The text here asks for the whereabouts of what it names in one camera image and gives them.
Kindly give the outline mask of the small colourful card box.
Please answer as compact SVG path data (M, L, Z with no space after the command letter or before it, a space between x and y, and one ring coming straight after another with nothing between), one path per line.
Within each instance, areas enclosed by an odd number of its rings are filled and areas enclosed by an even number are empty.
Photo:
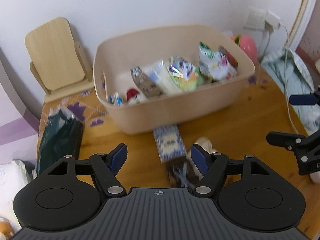
M124 105L122 98L120 97L120 95L117 92L111 94L108 97L108 101L109 101L109 103L111 103L114 106L123 106Z

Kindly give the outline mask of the red white small plush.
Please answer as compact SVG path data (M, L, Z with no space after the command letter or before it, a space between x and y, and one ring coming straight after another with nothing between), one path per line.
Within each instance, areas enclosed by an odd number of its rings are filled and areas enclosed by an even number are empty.
M129 105L139 104L148 100L148 98L143 93L140 93L134 88L130 88L127 90L126 99Z

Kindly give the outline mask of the white green snack bag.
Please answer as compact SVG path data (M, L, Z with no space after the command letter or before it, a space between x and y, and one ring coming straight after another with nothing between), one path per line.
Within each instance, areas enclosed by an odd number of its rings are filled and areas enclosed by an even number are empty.
M212 81L236 77L236 70L227 57L219 51L211 50L202 42L199 43L199 69L202 75Z

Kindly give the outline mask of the long colourful candy box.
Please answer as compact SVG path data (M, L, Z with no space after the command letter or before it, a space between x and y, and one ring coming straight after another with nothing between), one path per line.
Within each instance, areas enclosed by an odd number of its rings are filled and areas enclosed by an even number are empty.
M133 82L147 98L163 95L161 89L140 69L140 67L132 68L130 71Z

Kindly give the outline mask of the green pony snack bag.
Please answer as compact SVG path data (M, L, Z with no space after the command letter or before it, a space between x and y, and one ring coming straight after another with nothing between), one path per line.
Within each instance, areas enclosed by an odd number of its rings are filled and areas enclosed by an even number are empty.
M183 92L193 91L205 83L199 67L182 57L172 56L167 69L172 81Z

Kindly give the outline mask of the clear packet white contents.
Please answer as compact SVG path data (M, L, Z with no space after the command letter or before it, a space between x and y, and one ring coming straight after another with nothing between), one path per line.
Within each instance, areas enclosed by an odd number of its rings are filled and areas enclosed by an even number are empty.
M151 72L148 77L157 85L157 87L165 95L180 94L182 91L172 81L163 60L157 61L153 64Z

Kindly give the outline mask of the light blue bedding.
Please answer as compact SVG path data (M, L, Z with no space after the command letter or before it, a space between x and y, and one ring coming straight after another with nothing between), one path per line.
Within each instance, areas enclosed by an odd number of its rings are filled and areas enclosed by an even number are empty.
M289 48L266 54L261 66L287 96L310 94L315 90L307 66ZM293 109L308 135L319 130L319 105L293 106Z

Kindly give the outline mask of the blue white patterned box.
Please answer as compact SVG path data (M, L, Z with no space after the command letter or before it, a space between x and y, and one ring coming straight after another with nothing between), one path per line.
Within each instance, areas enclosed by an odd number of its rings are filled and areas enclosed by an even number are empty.
M177 125L161 126L153 130L153 136L161 163L167 163L187 155Z

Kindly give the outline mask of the dark green tissue pack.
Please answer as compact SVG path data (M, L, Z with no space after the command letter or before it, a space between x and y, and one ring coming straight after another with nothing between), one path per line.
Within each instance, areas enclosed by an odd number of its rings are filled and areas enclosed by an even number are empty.
M58 107L48 117L37 154L36 174L65 155L79 158L84 123L66 107Z

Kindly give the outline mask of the pink hamburger plush toy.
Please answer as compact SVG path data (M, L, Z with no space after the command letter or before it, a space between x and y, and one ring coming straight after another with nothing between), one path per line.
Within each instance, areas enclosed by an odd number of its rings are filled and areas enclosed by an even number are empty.
M253 63L258 59L258 48L253 38L248 35L236 35L232 38L236 45L242 49Z

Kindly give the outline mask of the purple white board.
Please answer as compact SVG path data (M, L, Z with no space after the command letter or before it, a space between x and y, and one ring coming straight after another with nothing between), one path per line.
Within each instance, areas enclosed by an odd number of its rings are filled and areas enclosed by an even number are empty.
M27 109L1 66L1 164L36 164L40 122Z

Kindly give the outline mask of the beige plastic storage bin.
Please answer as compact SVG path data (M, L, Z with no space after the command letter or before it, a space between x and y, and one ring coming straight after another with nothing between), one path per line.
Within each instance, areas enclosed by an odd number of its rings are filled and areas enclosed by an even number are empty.
M255 72L250 58L205 25L146 29L102 42L93 80L115 125L138 134L231 105Z

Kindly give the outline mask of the white wall charger plug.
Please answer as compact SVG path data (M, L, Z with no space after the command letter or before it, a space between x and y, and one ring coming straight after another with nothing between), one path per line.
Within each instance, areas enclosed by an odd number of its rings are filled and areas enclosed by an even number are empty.
M271 11L266 12L265 22L272 26L274 29L279 29L281 26L280 18Z

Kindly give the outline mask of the white wall switch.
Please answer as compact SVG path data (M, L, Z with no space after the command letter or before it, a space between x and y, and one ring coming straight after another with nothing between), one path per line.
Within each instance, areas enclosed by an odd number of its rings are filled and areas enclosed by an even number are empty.
M251 30L265 30L266 11L255 7L249 7L244 28Z

